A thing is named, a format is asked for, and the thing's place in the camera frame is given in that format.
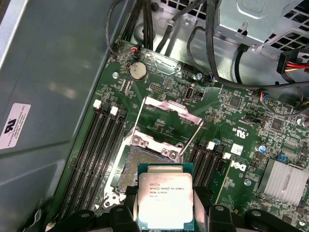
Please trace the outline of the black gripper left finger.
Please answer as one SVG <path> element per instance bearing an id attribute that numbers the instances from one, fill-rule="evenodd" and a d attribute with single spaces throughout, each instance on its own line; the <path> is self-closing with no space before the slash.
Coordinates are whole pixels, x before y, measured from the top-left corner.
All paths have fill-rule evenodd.
<path id="1" fill-rule="evenodd" d="M 111 207 L 99 216 L 89 210 L 73 214 L 73 232 L 137 232 L 137 187 L 127 187 L 123 205 Z"/>

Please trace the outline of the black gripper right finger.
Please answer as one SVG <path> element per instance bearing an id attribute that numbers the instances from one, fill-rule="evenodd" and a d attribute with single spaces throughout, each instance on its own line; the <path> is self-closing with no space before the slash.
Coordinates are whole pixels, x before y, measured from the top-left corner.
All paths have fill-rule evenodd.
<path id="1" fill-rule="evenodd" d="M 201 232 L 297 232 L 299 229 L 260 210 L 252 209 L 239 216 L 228 207 L 213 204 L 206 187 L 194 188 L 194 216 Z"/>

